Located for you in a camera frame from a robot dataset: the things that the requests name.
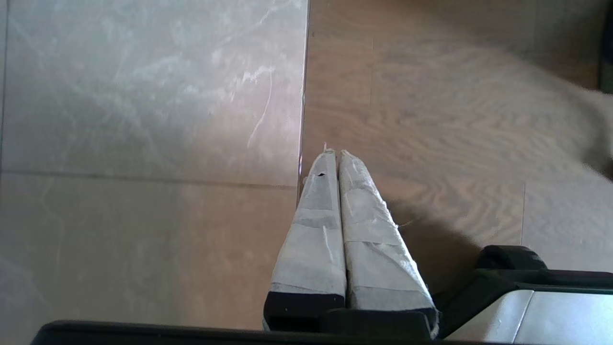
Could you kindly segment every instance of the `wood grain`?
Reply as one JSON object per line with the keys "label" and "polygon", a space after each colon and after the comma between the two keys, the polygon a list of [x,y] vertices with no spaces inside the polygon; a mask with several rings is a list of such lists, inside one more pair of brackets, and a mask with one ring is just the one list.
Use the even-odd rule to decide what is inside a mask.
{"label": "wood grain", "polygon": [[[584,253],[608,253],[604,206],[589,207],[611,187],[599,172],[611,165],[613,101],[581,87],[595,85],[602,8],[313,0],[303,163],[324,142],[360,157],[409,222],[403,235],[434,291],[481,246],[518,244],[522,230],[554,267],[606,267]],[[571,235],[584,219],[592,230]],[[580,234],[594,240],[574,253]]]}

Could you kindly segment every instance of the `tape-wrapped leg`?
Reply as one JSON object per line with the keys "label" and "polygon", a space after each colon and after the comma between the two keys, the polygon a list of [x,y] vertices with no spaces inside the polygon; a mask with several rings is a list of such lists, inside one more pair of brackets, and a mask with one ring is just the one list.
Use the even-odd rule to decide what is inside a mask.
{"label": "tape-wrapped leg", "polygon": [[432,297],[366,166],[342,151],[339,176],[349,307],[420,310],[435,337],[438,313]]}
{"label": "tape-wrapped leg", "polygon": [[345,307],[345,253],[333,150],[306,178],[264,305],[264,328],[317,331],[319,316]]}

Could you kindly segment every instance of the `wooden floor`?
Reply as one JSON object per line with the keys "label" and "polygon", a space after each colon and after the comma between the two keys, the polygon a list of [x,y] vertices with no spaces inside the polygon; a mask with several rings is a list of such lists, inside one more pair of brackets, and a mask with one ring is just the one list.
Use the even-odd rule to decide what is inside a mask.
{"label": "wooden floor", "polygon": [[311,0],[303,167],[361,157],[433,292],[487,244],[613,272],[607,3]]}

